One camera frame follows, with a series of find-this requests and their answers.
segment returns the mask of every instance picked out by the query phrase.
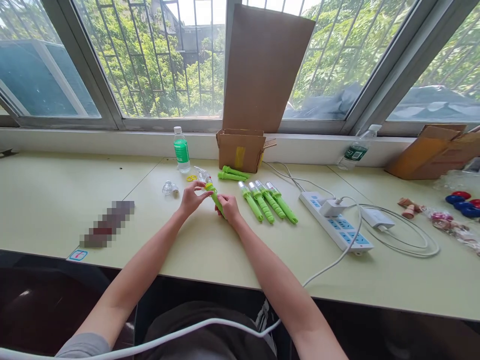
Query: green plastic toy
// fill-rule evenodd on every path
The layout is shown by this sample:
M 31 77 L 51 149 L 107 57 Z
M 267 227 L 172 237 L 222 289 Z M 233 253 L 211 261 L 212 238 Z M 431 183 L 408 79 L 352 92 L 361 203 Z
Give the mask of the green plastic toy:
M 269 206 L 265 202 L 264 197 L 262 196 L 262 193 L 260 192 L 259 188 L 256 187 L 253 182 L 250 182 L 248 185 L 250 186 L 250 190 L 253 197 L 257 201 L 258 205 L 260 205 L 260 209 L 265 214 L 266 219 L 270 224 L 273 224 L 275 222 L 275 218 L 272 215 L 272 212 L 270 211 Z
M 248 179 L 250 177 L 250 174 L 232 169 L 230 166 L 227 166 L 227 165 L 223 165 L 222 170 L 224 173 L 238 175 L 238 176 L 244 177 L 245 179 Z
M 208 171 L 202 169 L 201 167 L 194 166 L 194 168 L 196 169 L 196 172 L 198 173 L 198 179 L 201 182 L 205 183 L 205 190 L 213 191 L 213 194 L 211 195 L 211 198 L 212 198 L 213 202 L 215 203 L 216 207 L 218 208 L 218 210 L 220 210 L 221 215 L 225 219 L 224 207 L 222 206 L 222 204 L 219 201 L 219 197 L 217 196 L 217 189 L 215 188 L 214 184 L 212 183 L 212 177 L 210 176 Z
M 256 187 L 261 191 L 261 194 L 266 199 L 266 201 L 270 204 L 273 211 L 276 212 L 280 219 L 285 219 L 285 213 L 283 212 L 282 208 L 277 204 L 275 199 L 270 195 L 270 191 L 259 181 L 255 181 Z
M 225 171 L 220 171 L 220 172 L 218 173 L 218 178 L 219 178 L 219 179 L 224 179 L 224 180 L 236 180 L 236 181 L 245 181 L 245 180 L 247 180 L 247 178 L 244 177 L 244 176 L 229 174 L 229 173 L 226 173 Z
M 287 203 L 282 199 L 282 194 L 280 193 L 280 191 L 275 186 L 273 186 L 270 181 L 267 181 L 266 187 L 268 188 L 268 191 L 270 191 L 271 196 L 276 200 L 278 205 L 280 205 L 288 220 L 290 220 L 292 224 L 298 223 L 299 220 L 295 216 L 292 209 L 290 209 Z
M 243 197 L 245 198 L 245 200 L 247 201 L 248 205 L 250 206 L 250 209 L 253 211 L 253 213 L 255 214 L 255 217 L 256 219 L 259 221 L 259 222 L 262 222 L 264 220 L 264 216 L 262 215 L 262 213 L 260 212 L 260 209 L 259 207 L 257 206 L 257 203 L 255 203 L 255 200 L 254 198 L 252 197 L 252 193 L 251 191 L 249 190 L 248 187 L 246 187 L 244 185 L 244 182 L 243 181 L 239 181 L 238 182 L 238 186 L 240 187 L 241 189 L 241 193 L 243 195 Z

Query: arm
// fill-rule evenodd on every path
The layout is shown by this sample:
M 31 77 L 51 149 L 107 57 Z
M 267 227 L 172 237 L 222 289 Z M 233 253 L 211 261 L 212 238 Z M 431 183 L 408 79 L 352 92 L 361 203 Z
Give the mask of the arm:
M 194 181 L 185 189 L 178 210 L 120 271 L 75 335 L 95 333 L 113 347 L 130 313 L 159 274 L 185 220 L 213 193 L 197 196 L 195 190 L 204 187 L 203 182 Z
M 289 268 L 253 232 L 234 196 L 219 195 L 223 213 L 240 237 L 261 289 L 285 325 L 302 360 L 345 360 L 329 324 Z

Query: green bottle label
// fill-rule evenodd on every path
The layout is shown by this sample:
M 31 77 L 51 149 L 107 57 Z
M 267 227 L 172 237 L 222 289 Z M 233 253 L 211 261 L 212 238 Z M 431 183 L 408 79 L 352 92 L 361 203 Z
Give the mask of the green bottle label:
M 173 146 L 175 147 L 176 160 L 179 163 L 188 163 L 190 161 L 190 156 L 187 140 L 176 140 L 173 142 Z
M 360 161 L 364 157 L 367 150 L 368 149 L 366 147 L 362 146 L 350 146 L 345 151 L 345 154 L 343 156 L 348 160 Z

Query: white cable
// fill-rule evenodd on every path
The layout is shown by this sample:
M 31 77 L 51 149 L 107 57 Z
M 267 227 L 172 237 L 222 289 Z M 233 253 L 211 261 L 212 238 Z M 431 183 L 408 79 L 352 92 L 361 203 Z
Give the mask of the white cable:
M 397 246 L 394 246 L 394 245 L 386 242 L 385 240 L 381 239 L 373 231 L 370 231 L 370 229 L 367 228 L 368 232 L 375 239 L 377 239 L 379 242 L 381 242 L 383 245 L 389 247 L 390 249 L 392 249 L 396 252 L 399 252 L 401 254 L 405 254 L 405 255 L 408 255 L 408 256 L 412 256 L 412 257 L 415 257 L 415 258 L 431 258 L 431 257 L 437 255 L 440 252 L 439 244 L 433 238 L 431 238 L 420 226 L 418 226 L 414 222 L 411 222 L 410 220 L 404 218 L 400 214 L 397 214 L 396 212 L 391 211 L 391 210 L 389 210 L 387 208 L 384 208 L 384 207 L 371 205 L 371 204 L 360 204 L 360 206 L 362 206 L 364 208 L 367 208 L 367 209 L 379 210 L 381 212 L 387 213 L 387 214 L 401 220 L 403 223 L 407 224 L 410 228 L 412 228 L 413 231 L 415 231 L 418 235 L 420 235 L 420 237 L 423 239 L 424 245 L 423 246 L 413 245 L 413 244 L 408 243 L 406 241 L 400 240 L 399 238 L 395 237 L 393 234 L 391 234 L 388 231 L 387 234 L 390 235 L 393 239 L 395 239 L 395 240 L 397 240 L 397 241 L 399 241 L 399 242 L 401 242 L 401 243 L 403 243 L 407 246 L 417 248 L 417 249 L 427 249 L 429 247 L 429 243 L 431 243 L 431 244 L 433 244 L 434 249 L 433 249 L 433 251 L 430 251 L 430 252 L 418 252 L 418 251 L 407 250 L 407 249 L 404 249 L 404 248 L 401 248 L 401 247 L 397 247 Z
M 283 177 L 290 178 L 294 181 L 299 180 L 299 181 L 305 181 L 307 183 L 310 183 L 310 184 L 316 186 L 317 188 L 322 189 L 325 192 L 331 194 L 335 198 L 335 195 L 332 192 L 324 189 L 321 186 L 316 185 L 315 183 L 313 183 L 309 180 L 292 177 L 291 176 L 292 174 L 290 173 L 289 168 L 281 162 L 279 164 L 282 164 L 282 165 L 285 166 L 285 168 L 286 168 L 286 170 L 287 170 L 287 172 L 290 176 L 286 176 L 286 175 L 278 172 L 273 166 L 271 166 L 267 162 L 265 164 L 270 166 L 273 170 L 275 170 L 278 174 L 280 174 Z M 303 187 L 300 184 L 298 184 L 298 183 L 296 183 L 296 184 L 297 184 L 297 186 L 299 186 L 299 189 L 300 188 L 303 189 Z M 358 204 L 358 202 L 354 198 L 352 198 L 350 196 L 343 196 L 342 199 L 344 199 L 344 198 L 351 199 L 355 202 L 355 206 L 357 207 L 357 210 L 358 210 L 358 221 L 359 221 L 358 229 L 357 229 L 352 241 L 350 242 L 349 246 L 340 255 L 340 257 L 337 260 L 335 260 L 334 262 L 332 262 L 329 266 L 325 267 L 323 270 L 321 270 L 321 271 L 317 272 L 316 274 L 310 276 L 303 283 L 303 285 L 302 285 L 303 287 L 306 287 L 313 279 L 317 278 L 321 274 L 324 274 L 326 271 L 330 270 L 335 265 L 337 265 L 340 261 L 342 261 L 342 259 L 347 255 L 347 253 L 349 252 L 349 250 L 351 249 L 351 247 L 353 246 L 353 244 L 357 240 L 357 236 L 359 235 L 360 227 L 362 226 L 362 220 L 363 220 L 362 219 L 362 214 L 360 212 L 360 205 Z M 255 331 L 255 330 L 253 330 L 253 329 L 251 329 L 251 328 L 249 328 L 245 325 L 239 324 L 239 323 L 234 322 L 234 321 L 225 320 L 225 319 L 221 319 L 221 318 L 210 318 L 210 319 L 198 322 L 196 324 L 193 324 L 191 326 L 185 327 L 181 330 L 172 332 L 168 335 L 159 337 L 158 339 L 143 343 L 141 345 L 132 346 L 132 347 L 128 347 L 128 348 L 121 349 L 121 350 L 115 350 L 115 351 L 107 352 L 107 353 L 104 353 L 104 354 L 101 354 L 101 355 L 84 357 L 83 359 L 89 359 L 89 360 L 117 360 L 117 359 L 120 359 L 120 358 L 130 357 L 130 356 L 142 353 L 144 351 L 153 349 L 153 348 L 155 348 L 159 345 L 162 345 L 166 342 L 169 342 L 170 340 L 177 339 L 177 338 L 179 338 L 183 335 L 192 333 L 192 332 L 194 332 L 198 329 L 201 329 L 205 326 L 213 325 L 213 324 L 231 326 L 233 328 L 243 330 L 244 332 L 249 333 L 250 335 L 253 335 L 257 338 L 263 338 L 265 335 L 267 335 L 272 330 L 274 330 L 278 325 L 280 325 L 280 323 L 281 323 L 281 320 L 278 319 L 273 325 L 267 327 L 264 331 L 258 332 L 258 331 Z M 24 353 L 24 352 L 20 352 L 20 351 L 14 351 L 14 350 L 6 349 L 6 348 L 0 348 L 0 359 L 1 360 L 54 360 L 56 358 L 51 357 L 51 356 L 34 355 L 34 354 L 28 354 L 28 353 Z
M 278 175 L 283 176 L 284 178 L 288 178 L 288 179 L 292 179 L 292 180 L 304 181 L 304 182 L 306 182 L 306 183 L 312 184 L 313 186 L 315 186 L 315 187 L 323 190 L 324 192 L 329 193 L 330 195 L 332 195 L 334 199 L 336 198 L 336 197 L 335 197 L 335 194 L 334 194 L 333 192 L 328 191 L 326 188 L 323 188 L 323 187 L 317 185 L 316 183 L 314 183 L 314 182 L 312 182 L 312 181 L 310 181 L 310 180 L 301 179 L 301 178 L 298 178 L 298 177 L 287 176 L 287 175 L 285 175 L 285 174 L 282 174 L 280 171 L 278 171 L 276 168 L 274 168 L 274 167 L 273 167 L 271 164 L 269 164 L 268 162 L 263 162 L 263 163 L 264 163 L 264 164 L 267 164 L 267 165 L 268 165 L 269 167 L 271 167 Z M 275 161 L 274 164 L 282 164 L 284 167 L 286 167 L 286 168 L 288 169 L 287 165 L 285 165 L 283 162 Z

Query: window frame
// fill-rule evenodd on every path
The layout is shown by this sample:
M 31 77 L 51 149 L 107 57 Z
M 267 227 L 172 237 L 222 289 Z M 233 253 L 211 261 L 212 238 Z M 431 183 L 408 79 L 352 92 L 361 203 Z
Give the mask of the window frame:
M 0 115 L 0 127 L 172 131 L 175 126 L 182 126 L 185 132 L 215 132 L 222 128 L 222 117 L 124 117 L 74 0 L 41 0 L 41 2 L 95 103 L 100 118 L 20 116 L 0 98 L 0 105 L 9 114 Z M 417 0 L 373 69 L 345 120 L 283 119 L 278 132 L 356 135 L 371 124 L 382 124 L 379 133 L 381 136 L 414 137 L 424 125 L 438 123 L 434 120 L 387 121 L 387 118 L 478 2 L 479 0 Z M 233 12 L 235 5 L 238 4 L 242 4 L 242 0 L 226 0 L 224 93 L 228 81 Z M 465 121 L 442 123 L 468 124 L 469 128 L 480 125 L 480 122 Z

